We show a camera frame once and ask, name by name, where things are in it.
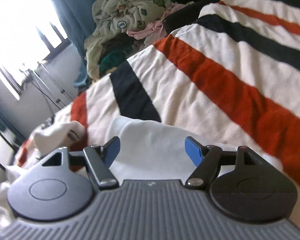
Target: gray ribbed surface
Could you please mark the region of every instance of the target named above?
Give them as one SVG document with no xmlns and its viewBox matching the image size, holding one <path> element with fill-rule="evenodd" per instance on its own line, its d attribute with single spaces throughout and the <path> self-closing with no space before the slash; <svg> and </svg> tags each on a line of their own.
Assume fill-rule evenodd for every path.
<svg viewBox="0 0 300 240">
<path fill-rule="evenodd" d="M 179 181 L 125 181 L 103 191 L 88 209 L 69 220 L 32 224 L 17 220 L 2 234 L 11 240 L 64 239 L 300 239 L 288 220 L 248 225 L 221 214 L 205 192 L 185 189 Z"/>
</svg>

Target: window frame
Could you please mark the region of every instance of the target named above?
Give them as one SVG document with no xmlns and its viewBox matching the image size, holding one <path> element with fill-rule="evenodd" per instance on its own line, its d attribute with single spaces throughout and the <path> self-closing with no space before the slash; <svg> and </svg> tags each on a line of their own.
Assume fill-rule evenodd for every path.
<svg viewBox="0 0 300 240">
<path fill-rule="evenodd" d="M 64 38 L 60 31 L 50 23 L 51 27 L 53 28 L 54 32 L 57 34 L 57 36 L 60 38 L 61 43 L 57 47 L 53 47 L 50 41 L 47 39 L 47 37 L 37 28 L 37 33 L 40 37 L 40 39 L 43 41 L 43 43 L 47 46 L 50 53 L 42 60 L 50 61 L 54 59 L 57 55 L 59 55 L 66 47 L 68 47 L 71 44 L 71 41 L 68 38 Z M 20 96 L 21 92 L 23 90 L 22 85 L 19 85 L 19 83 L 15 80 L 15 78 L 9 73 L 9 71 L 6 70 L 6 68 L 3 65 L 0 65 L 0 72 L 4 76 L 4 78 L 7 80 L 9 85 L 12 87 L 12 89 Z"/>
</svg>

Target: white wall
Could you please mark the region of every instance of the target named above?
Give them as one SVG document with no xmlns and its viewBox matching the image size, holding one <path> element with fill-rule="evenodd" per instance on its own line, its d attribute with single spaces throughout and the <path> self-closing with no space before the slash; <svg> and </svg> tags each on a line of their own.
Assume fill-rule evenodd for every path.
<svg viewBox="0 0 300 240">
<path fill-rule="evenodd" d="M 53 78 L 72 98 L 77 95 L 77 89 L 73 86 L 73 81 L 78 76 L 80 64 L 81 58 L 77 49 L 71 44 L 46 66 Z M 66 105 L 69 104 L 70 101 L 59 92 L 44 71 L 39 75 L 56 96 Z M 53 104 L 51 106 L 54 112 L 58 110 Z M 0 111 L 26 137 L 35 127 L 51 116 L 43 95 L 32 84 L 27 86 L 18 101 L 1 80 Z"/>
</svg>

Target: striped bedsheet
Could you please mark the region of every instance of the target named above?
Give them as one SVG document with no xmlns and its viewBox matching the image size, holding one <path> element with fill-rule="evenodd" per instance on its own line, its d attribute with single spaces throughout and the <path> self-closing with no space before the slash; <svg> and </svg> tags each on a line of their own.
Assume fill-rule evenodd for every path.
<svg viewBox="0 0 300 240">
<path fill-rule="evenodd" d="M 300 185 L 300 0 L 221 0 L 56 114 L 105 143 L 123 115 L 276 156 Z M 22 165 L 26 143 L 18 153 Z"/>
</svg>

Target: window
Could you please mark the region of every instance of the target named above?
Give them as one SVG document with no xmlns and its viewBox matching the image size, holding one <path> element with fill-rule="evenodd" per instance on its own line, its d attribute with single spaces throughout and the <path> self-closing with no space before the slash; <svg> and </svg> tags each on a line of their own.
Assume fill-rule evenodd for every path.
<svg viewBox="0 0 300 240">
<path fill-rule="evenodd" d="M 0 72 L 18 94 L 20 70 L 35 70 L 69 44 L 50 0 L 0 0 Z"/>
</svg>

